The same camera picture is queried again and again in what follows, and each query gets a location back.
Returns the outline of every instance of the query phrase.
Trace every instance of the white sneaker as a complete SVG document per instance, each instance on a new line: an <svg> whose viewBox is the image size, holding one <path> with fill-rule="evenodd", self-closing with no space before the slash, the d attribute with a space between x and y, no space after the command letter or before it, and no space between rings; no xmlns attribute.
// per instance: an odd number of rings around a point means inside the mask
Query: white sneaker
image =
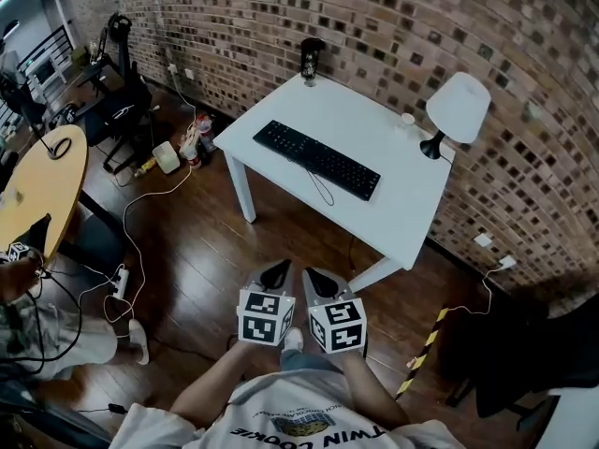
<svg viewBox="0 0 599 449"><path fill-rule="evenodd" d="M148 337L146 331L137 319L129 320L129 342L141 348L141 359L138 364L145 366L150 362L150 351L148 351Z"/></svg>
<svg viewBox="0 0 599 449"><path fill-rule="evenodd" d="M298 327L291 327L285 335L285 346L283 346L283 351L289 351L291 349L296 349L300 352L303 349L303 335L301 334L301 329Z"/></svg>

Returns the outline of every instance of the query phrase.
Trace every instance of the wooden floor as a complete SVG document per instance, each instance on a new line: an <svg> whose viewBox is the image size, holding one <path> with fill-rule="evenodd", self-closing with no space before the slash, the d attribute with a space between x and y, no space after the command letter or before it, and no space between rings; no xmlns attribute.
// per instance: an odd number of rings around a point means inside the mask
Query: wooden floor
<svg viewBox="0 0 599 449"><path fill-rule="evenodd" d="M162 106L158 118L169 121L179 132L184 130L191 112L179 98L162 91L157 91L154 98ZM110 142L101 146L107 151ZM169 176L155 168L120 187L114 177L102 170L103 158L98 149L91 149L84 189L119 217L127 202L150 191L166 191L187 173L187 166ZM258 215L253 224L241 216L224 157L219 152L207 167L195 170L175 193L144 198L129 211L127 228L143 253L147 276L135 314L149 334L218 358L225 351L228 336L236 329L238 292L252 269L276 259L291 258L297 273L301 268L315 266L351 279L347 232L252 171L248 177ZM128 179L127 172L119 175L120 184ZM352 257L358 271L362 271L380 256L356 241ZM133 261L136 264L126 293L129 299L141 280L139 263L135 258ZM61 256L55 269L82 272ZM57 278L78 293L96 281L88 276ZM400 271L359 293L369 322L368 364L389 392L395 394L404 380L409 371L407 363L421 351L444 303L484 308L486 301L477 286L469 275L424 247L413 270ZM86 296L85 312L101 314L105 294L106 289L100 288L94 295ZM298 278L296 295L302 299ZM43 297L66 307L70 304L51 284L44 288ZM402 397L402 406L414 422L432 418L443 421L469 448L528 447L533 434L516 432L514 414L503 412L480 419L472 396L458 409L445 405L454 385L447 374L460 365L459 354L468 350L468 337L463 335L468 334L472 321L469 318L473 316L464 311L449 314L442 337ZM43 390L48 398L77 410L106 408L109 402L126 408L133 402L167 408L212 363L198 355L172 351L155 341L151 349L152 362L146 367L81 367L70 381L48 383ZM265 352L249 376L277 367L277 354ZM111 433L122 422L121 416L108 412L88 415Z"/></svg>

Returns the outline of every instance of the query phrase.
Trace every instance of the small white cup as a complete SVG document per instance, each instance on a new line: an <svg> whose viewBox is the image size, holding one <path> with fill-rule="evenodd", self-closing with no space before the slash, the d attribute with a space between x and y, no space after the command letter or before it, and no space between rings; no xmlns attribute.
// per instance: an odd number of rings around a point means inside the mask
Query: small white cup
<svg viewBox="0 0 599 449"><path fill-rule="evenodd" d="M402 113L402 123L404 126L412 126L416 119L410 113Z"/></svg>

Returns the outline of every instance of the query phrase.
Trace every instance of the hand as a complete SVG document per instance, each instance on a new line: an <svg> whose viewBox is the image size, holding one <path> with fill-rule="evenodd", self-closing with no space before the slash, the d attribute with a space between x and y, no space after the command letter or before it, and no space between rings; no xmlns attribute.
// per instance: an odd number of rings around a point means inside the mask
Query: hand
<svg viewBox="0 0 599 449"><path fill-rule="evenodd" d="M9 303L19 299L37 284L36 271L40 268L40 255L35 252L29 252L19 261L0 265L0 300Z"/></svg>

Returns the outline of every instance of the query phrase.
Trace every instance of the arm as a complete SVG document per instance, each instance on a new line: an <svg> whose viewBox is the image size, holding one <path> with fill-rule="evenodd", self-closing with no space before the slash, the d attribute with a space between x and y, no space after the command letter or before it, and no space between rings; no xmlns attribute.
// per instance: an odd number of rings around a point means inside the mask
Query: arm
<svg viewBox="0 0 599 449"><path fill-rule="evenodd" d="M357 413L388 430L410 424L405 411L376 379L360 353L344 353L342 366Z"/></svg>
<svg viewBox="0 0 599 449"><path fill-rule="evenodd" d="M226 407L256 348L254 344L238 341L179 395L170 411L198 428L208 428Z"/></svg>
<svg viewBox="0 0 599 449"><path fill-rule="evenodd" d="M31 289L37 283L39 268L39 257L33 252L19 261L0 265L0 302L12 302Z"/></svg>

